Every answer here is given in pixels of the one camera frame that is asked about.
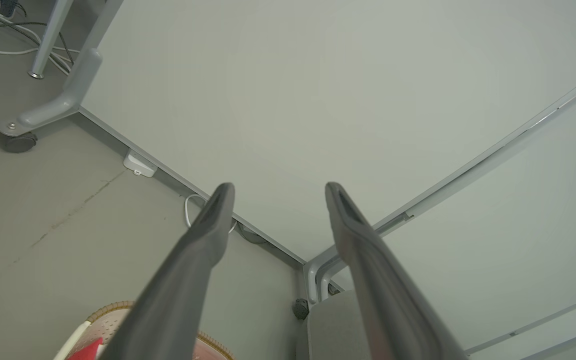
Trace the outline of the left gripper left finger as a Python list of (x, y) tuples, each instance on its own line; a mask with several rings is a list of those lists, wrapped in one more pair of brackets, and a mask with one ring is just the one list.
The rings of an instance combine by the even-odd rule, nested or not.
[(144, 288), (102, 360), (191, 360), (208, 284), (226, 253), (235, 189), (220, 184)]

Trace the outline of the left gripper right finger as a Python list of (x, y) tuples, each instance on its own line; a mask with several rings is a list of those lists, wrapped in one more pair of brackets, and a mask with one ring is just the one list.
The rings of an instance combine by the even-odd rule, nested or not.
[(467, 355), (343, 186), (329, 182), (334, 244), (350, 268), (374, 360), (466, 360)]

